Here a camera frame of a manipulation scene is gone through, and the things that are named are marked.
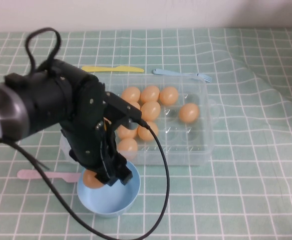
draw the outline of screw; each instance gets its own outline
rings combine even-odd
[[[97,126],[96,126],[96,129],[98,130],[100,127],[102,127],[103,126],[103,122],[102,121],[100,121],[98,124],[97,124]]]

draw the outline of egg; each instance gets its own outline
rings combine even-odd
[[[82,176],[82,181],[84,185],[90,189],[98,189],[104,186],[95,176],[97,173],[91,170],[85,170]]]
[[[138,150],[138,144],[133,138],[125,138],[117,145],[117,151],[120,152],[128,160],[132,160],[136,157]]]
[[[194,103],[183,105],[179,111],[179,118],[184,123],[193,123],[200,114],[199,107]]]
[[[154,131],[155,135],[158,136],[159,130],[157,125],[152,121],[148,121],[147,124],[152,129],[152,131]],[[154,137],[151,135],[151,132],[142,126],[138,127],[138,135],[145,142],[150,142],[154,140]]]
[[[137,102],[140,98],[140,90],[135,86],[128,87],[122,92],[121,98],[127,102]]]
[[[160,105],[156,101],[148,101],[141,107],[141,118],[145,121],[153,121],[160,114]]]
[[[142,101],[143,104],[150,101],[156,102],[158,101],[159,93],[160,90],[157,86],[154,85],[148,86],[144,89],[144,91],[142,91],[140,95],[140,100]]]
[[[138,110],[140,110],[140,105],[139,103],[137,103],[136,101],[131,101],[129,102],[131,105],[133,105],[135,108],[137,108]]]
[[[133,139],[137,136],[138,129],[127,129],[123,125],[120,125],[117,129],[117,134],[120,139]]]
[[[178,100],[178,90],[173,86],[165,87],[159,94],[160,102],[163,105],[173,105]]]

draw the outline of yellow plastic knife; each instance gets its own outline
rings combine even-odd
[[[134,66],[117,66],[117,67],[103,67],[103,66],[83,66],[86,72],[135,72],[143,73],[145,70]]]

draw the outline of light blue bowl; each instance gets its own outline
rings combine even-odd
[[[84,185],[81,173],[77,183],[77,194],[81,203],[93,213],[113,218],[127,212],[135,201],[140,190],[140,175],[136,167],[127,162],[132,171],[132,179],[126,185],[118,180],[113,186],[105,185],[101,188],[91,189]]]

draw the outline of egg tray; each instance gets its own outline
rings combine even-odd
[[[107,91],[118,96],[121,96],[127,87],[137,87],[141,92],[149,85],[155,85],[160,90],[169,86],[175,87],[179,93],[177,102],[172,106],[160,104],[160,115],[153,121],[158,126],[158,139],[165,152],[167,162],[169,165],[200,165],[210,159],[214,148],[214,139],[207,88],[203,79],[135,74],[100,74],[98,78],[105,83]],[[194,123],[186,124],[179,120],[179,110],[187,103],[197,104],[200,109],[200,116]],[[135,139],[138,143],[138,152],[137,156],[131,160],[133,164],[162,165],[162,157],[155,141],[145,142],[138,136]],[[61,139],[60,143],[69,159],[70,146],[67,140]]]

